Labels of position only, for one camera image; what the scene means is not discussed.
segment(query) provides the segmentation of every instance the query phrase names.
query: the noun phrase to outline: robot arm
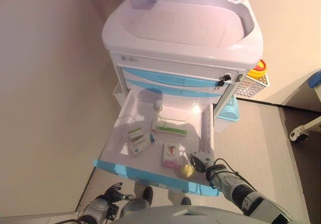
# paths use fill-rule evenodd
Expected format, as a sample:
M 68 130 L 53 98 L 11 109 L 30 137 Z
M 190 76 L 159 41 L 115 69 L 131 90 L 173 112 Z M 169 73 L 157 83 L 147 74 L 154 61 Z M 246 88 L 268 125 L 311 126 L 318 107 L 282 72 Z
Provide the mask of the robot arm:
M 222 192 L 244 215 L 272 224 L 284 224 L 292 217 L 275 202 L 257 192 L 250 183 L 233 169 L 216 164 L 213 157 L 205 152 L 193 153 L 191 164 L 196 171 L 205 172 L 212 188 Z
M 85 208 L 82 215 L 73 223 L 102 224 L 104 220 L 115 220 L 119 207 L 115 202 L 120 200 L 134 200 L 133 195 L 123 195 L 119 192 L 122 183 L 117 183 L 106 190 L 103 195 L 98 196 Z

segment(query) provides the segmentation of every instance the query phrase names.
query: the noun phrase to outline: yellow container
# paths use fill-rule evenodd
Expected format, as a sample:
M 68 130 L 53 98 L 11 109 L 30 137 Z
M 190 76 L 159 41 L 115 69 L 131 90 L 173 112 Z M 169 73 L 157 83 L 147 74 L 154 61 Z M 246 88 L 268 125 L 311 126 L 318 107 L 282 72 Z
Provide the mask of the yellow container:
M 266 73 L 266 70 L 267 70 L 267 68 L 266 68 L 265 62 L 264 62 L 263 60 L 260 60 L 260 61 L 258 62 L 258 64 L 256 65 L 256 67 L 253 68 L 253 69 L 251 69 L 251 70 L 247 73 L 247 75 L 248 75 L 249 77 L 252 77 L 252 78 L 254 78 L 254 79 L 259 80 L 261 77 L 264 76 L 264 74 Z
M 183 165 L 181 167 L 181 175 L 182 177 L 186 178 L 190 178 L 192 176 L 192 174 L 194 173 L 194 168 L 192 165 L 187 164 L 187 165 Z

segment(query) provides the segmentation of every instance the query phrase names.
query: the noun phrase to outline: beige wall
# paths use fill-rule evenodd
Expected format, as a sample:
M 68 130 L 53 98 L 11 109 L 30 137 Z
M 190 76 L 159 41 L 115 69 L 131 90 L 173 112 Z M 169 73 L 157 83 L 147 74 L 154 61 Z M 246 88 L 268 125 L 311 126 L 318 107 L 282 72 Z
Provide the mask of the beige wall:
M 320 0 L 250 0 L 264 37 L 271 87 L 255 100 L 321 110 L 304 82 L 321 68 Z
M 119 112 L 96 8 L 0 0 L 0 216 L 76 208 Z

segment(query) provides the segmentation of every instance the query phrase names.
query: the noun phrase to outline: pulled-out drawer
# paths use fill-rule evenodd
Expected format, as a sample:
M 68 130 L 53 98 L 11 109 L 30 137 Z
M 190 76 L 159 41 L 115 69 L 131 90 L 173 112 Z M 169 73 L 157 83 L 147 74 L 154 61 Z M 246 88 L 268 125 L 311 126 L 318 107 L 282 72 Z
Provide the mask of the pulled-out drawer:
M 154 110 L 154 103 L 161 99 L 163 110 Z M 134 156 L 128 145 L 131 143 L 128 132 L 142 128 L 147 134 L 156 117 L 187 122 L 186 137 L 153 133 L 156 143 Z M 114 129 L 99 160 L 97 168 L 162 188 L 179 190 L 199 195 L 217 196 L 218 191 L 208 185 L 204 174 L 194 172 L 190 179 L 181 177 L 180 168 L 171 169 L 162 165 L 164 144 L 179 144 L 180 163 L 186 163 L 189 154 L 206 151 L 214 155 L 213 105 L 168 94 L 142 89 L 130 91 L 116 120 Z

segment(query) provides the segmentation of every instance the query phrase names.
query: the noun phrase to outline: pill box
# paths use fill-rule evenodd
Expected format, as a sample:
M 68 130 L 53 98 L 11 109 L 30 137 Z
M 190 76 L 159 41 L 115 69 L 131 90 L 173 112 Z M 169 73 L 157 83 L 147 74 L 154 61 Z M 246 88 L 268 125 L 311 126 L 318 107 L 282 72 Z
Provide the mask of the pill box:
M 151 145 L 153 145 L 155 143 L 156 143 L 156 140 L 155 140 L 154 136 L 152 135 L 152 133 L 148 132 L 146 135 L 144 135 L 140 139 L 130 143 L 129 144 L 129 149 L 136 156 L 140 152 L 144 151 L 149 146 L 151 146 Z
M 135 141 L 143 137 L 141 128 L 129 131 L 129 138 L 131 141 Z
M 168 168 L 177 168 L 179 165 L 179 144 L 164 144 L 163 166 Z
M 156 117 L 151 124 L 151 129 L 156 133 L 165 133 L 185 137 L 187 135 L 186 126 L 186 121 Z

